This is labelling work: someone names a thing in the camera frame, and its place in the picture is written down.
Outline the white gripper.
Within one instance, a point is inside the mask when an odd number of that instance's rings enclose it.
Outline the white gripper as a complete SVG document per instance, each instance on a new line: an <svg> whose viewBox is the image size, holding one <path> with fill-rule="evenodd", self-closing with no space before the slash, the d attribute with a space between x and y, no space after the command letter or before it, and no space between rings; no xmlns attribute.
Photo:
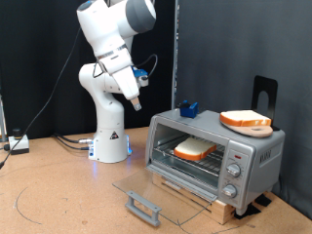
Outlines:
<svg viewBox="0 0 312 234"><path fill-rule="evenodd" d="M132 59L127 49L107 53L101 64L106 72L114 78L126 99L131 100L135 111L141 110L137 80L132 70Z"/></svg>

